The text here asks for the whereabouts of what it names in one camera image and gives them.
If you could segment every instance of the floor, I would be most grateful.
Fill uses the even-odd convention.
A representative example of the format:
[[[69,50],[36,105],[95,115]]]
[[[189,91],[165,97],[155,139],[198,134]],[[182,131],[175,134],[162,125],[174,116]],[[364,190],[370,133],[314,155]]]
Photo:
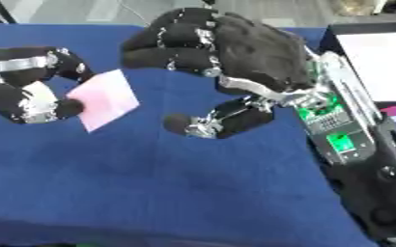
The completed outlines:
[[[21,23],[105,23],[145,25],[178,7],[200,0],[2,0]],[[278,27],[321,27],[328,23],[396,21],[396,14],[341,16],[337,0],[217,0],[216,7]]]

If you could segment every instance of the wire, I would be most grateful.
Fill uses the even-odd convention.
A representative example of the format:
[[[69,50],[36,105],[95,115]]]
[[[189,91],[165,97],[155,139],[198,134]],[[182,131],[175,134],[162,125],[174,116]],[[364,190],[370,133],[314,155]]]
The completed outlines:
[[[146,26],[150,26],[150,22],[146,20],[146,18],[144,18],[144,16],[142,14],[140,14],[138,11],[134,10],[132,7],[130,7],[129,5],[127,5],[123,0],[117,0],[118,4],[127,9],[128,11],[132,12],[133,14],[135,14],[136,16],[138,16],[140,19],[142,19],[142,21],[144,21],[144,23],[146,24]]]

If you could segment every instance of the robotic hand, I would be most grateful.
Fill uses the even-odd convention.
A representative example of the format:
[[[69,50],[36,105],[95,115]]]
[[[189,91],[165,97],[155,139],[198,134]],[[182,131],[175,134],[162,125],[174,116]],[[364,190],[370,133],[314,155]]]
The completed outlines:
[[[66,48],[28,47],[0,49],[0,115],[16,124],[39,124],[81,113],[75,99],[60,99],[41,82],[54,75],[79,84],[94,74]]]
[[[299,37],[236,14],[181,9],[126,41],[123,62],[214,77],[220,92],[246,95],[206,118],[167,118],[180,134],[226,138],[269,123],[274,105],[294,107],[347,212],[371,239],[396,246],[396,124],[344,57],[314,54]]]
[[[179,9],[122,47],[128,68],[163,68],[214,77],[221,93],[245,95],[223,103],[205,118],[182,114],[166,118],[175,133],[227,138],[267,124],[273,104],[312,88],[303,40],[237,14]]]

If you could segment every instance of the blue tablecloth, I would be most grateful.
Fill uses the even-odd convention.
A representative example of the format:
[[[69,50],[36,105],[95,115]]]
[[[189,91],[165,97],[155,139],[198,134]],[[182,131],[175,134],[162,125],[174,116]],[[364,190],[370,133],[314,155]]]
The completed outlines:
[[[97,72],[119,67],[133,26],[0,25],[0,47],[64,46]],[[317,46],[323,29],[296,29]],[[166,113],[204,115],[227,96],[210,79],[125,70],[142,106],[87,134],[78,118],[15,125],[0,117],[0,243],[131,246],[173,237],[248,246],[368,247],[327,186],[291,110],[235,138],[184,138]],[[50,82],[58,94],[74,83]]]

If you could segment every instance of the pink paper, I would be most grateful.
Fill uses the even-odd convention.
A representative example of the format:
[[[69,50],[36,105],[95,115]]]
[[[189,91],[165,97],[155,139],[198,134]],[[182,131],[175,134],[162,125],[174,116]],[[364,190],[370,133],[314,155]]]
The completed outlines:
[[[94,76],[73,89],[68,97],[84,104],[85,110],[79,118],[88,132],[111,123],[139,106],[119,69]]]

